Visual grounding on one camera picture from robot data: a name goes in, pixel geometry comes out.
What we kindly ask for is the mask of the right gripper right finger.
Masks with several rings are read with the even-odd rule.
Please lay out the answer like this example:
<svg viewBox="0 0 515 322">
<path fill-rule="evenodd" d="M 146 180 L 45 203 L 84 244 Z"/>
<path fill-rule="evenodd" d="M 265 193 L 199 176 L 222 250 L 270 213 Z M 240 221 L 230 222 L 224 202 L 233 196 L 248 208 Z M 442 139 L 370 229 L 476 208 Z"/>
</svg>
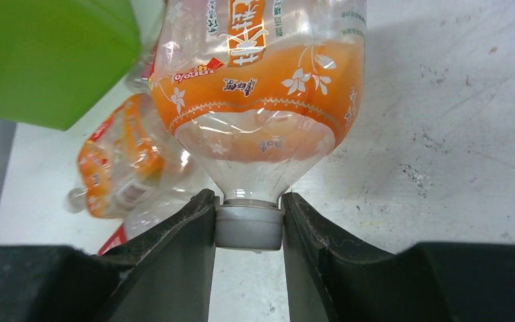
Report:
<svg viewBox="0 0 515 322">
<path fill-rule="evenodd" d="M 420 242 L 392 254 L 282 197 L 291 321 L 515 321 L 515 245 Z"/>
</svg>

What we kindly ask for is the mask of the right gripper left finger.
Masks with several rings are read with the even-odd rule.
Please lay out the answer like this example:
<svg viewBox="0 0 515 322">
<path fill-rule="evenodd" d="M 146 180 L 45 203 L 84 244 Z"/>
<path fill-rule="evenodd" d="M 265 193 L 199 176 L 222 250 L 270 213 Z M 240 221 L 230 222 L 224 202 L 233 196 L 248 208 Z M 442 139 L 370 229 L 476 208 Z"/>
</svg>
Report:
<svg viewBox="0 0 515 322">
<path fill-rule="evenodd" d="M 0 321 L 206 321 L 217 197 L 102 256 L 70 246 L 0 246 Z"/>
</svg>

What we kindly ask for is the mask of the red label clear bottle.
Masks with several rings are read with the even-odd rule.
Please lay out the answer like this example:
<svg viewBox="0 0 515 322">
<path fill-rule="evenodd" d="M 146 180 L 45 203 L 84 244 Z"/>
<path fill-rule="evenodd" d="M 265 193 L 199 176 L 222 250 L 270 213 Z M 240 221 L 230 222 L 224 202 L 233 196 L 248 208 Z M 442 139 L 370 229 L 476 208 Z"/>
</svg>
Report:
<svg viewBox="0 0 515 322">
<path fill-rule="evenodd" d="M 193 195 L 154 195 L 140 203 L 123 220 L 107 241 L 99 248 L 96 255 L 102 256 L 111 249 L 125 244 L 143 234 L 148 238 L 160 234 L 165 236 L 175 227 L 188 221 L 188 212 L 182 212 Z"/>
</svg>

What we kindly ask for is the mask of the orange label white-cap bottle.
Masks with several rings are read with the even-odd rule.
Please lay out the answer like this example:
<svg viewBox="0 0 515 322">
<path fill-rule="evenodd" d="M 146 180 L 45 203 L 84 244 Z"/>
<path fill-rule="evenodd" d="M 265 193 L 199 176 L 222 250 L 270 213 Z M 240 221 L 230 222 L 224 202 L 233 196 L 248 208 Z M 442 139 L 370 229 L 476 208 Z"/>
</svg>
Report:
<svg viewBox="0 0 515 322">
<path fill-rule="evenodd" d="M 366 1 L 167 1 L 150 90 L 223 193 L 215 244 L 279 250 L 280 197 L 353 126 Z"/>
</svg>

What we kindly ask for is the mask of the green plastic bin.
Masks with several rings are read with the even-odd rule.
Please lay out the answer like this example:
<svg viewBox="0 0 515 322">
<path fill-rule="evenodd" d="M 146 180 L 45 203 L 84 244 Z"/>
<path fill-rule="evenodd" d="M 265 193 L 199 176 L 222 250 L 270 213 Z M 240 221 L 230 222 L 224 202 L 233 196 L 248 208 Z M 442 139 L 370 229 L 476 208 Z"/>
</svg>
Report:
<svg viewBox="0 0 515 322">
<path fill-rule="evenodd" d="M 0 118 L 68 129 L 140 45 L 129 1 L 0 1 Z"/>
</svg>

